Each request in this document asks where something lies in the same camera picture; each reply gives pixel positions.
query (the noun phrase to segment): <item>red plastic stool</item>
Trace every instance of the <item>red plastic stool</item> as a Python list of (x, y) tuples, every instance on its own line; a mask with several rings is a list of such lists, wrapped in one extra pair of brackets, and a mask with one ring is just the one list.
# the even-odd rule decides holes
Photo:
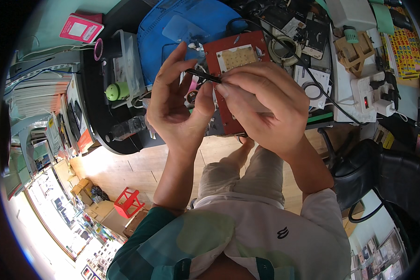
[[(130, 217), (134, 216), (137, 211), (142, 209), (142, 207), (145, 205), (145, 203), (140, 204), (140, 201), (138, 200), (137, 196), (140, 192), (136, 189), (135, 192), (128, 191), (128, 188), (125, 188), (124, 191), (120, 194), (120, 196), (115, 200), (114, 207), (117, 210), (118, 214), (125, 217), (126, 219), (129, 219)], [(123, 195), (126, 198), (126, 201), (123, 203), (120, 203), (119, 200), (123, 197)], [(128, 210), (131, 206), (135, 206), (136, 209), (132, 213), (128, 213)]]

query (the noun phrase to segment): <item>person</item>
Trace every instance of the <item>person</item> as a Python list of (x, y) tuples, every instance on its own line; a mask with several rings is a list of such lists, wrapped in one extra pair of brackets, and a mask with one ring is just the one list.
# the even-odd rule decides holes
[[(210, 82), (200, 88), (190, 114), (184, 96), (192, 76), (180, 74), (181, 43), (159, 70), (147, 111), (169, 148), (154, 204), (118, 250), (106, 277), (120, 279), (344, 279), (350, 244), (333, 179), (304, 135), (309, 99), (278, 65), (257, 62), (221, 76), (225, 98), (249, 138), (228, 157), (204, 168), (194, 209), (185, 212), (193, 164), (214, 112)], [(255, 94), (270, 112), (258, 113), (242, 96)], [(249, 151), (255, 150), (240, 178)], [(284, 210), (283, 163), (302, 191), (300, 216)]]

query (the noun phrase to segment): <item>circuit board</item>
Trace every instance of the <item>circuit board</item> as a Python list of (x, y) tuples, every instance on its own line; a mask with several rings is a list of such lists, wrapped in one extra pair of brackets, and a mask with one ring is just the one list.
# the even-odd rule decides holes
[[(237, 66), (256, 61), (270, 61), (263, 31), (241, 33), (204, 45), (209, 72), (220, 77)], [(245, 130), (227, 108), (226, 101), (215, 90), (225, 135), (241, 135)]]

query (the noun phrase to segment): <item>tweezers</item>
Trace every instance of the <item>tweezers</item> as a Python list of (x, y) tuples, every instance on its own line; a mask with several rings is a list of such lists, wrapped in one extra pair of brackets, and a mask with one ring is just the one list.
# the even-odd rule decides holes
[(221, 83), (221, 78), (219, 78), (217, 76), (209, 75), (209, 74), (201, 72), (201, 71), (197, 71), (197, 70), (192, 69), (192, 68), (185, 70), (185, 72), (191, 73), (191, 74), (193, 74), (195, 76), (198, 76), (200, 78), (204, 78), (205, 80), (208, 80), (208, 81), (214, 81), (214, 82), (217, 82), (218, 84)]

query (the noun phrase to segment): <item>black desk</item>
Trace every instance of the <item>black desk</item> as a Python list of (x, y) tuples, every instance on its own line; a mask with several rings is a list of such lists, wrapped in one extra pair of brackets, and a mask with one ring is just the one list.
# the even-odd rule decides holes
[[(100, 38), (111, 37), (117, 30), (137, 33), (140, 22), (151, 10), (151, 6), (142, 0), (122, 0), (103, 17), (105, 26), (100, 33)], [(141, 131), (121, 142), (106, 142), (105, 136), (112, 126), (136, 115), (144, 115), (144, 109), (130, 111), (126, 106), (118, 107), (109, 111), (104, 103), (103, 76), (101, 63), (95, 61), (93, 50), (81, 52), (81, 81), (83, 85), (83, 97), (89, 118), (90, 126), (95, 138), (108, 150), (116, 154), (133, 154), (145, 147), (164, 144), (160, 137), (151, 139), (148, 131)]]

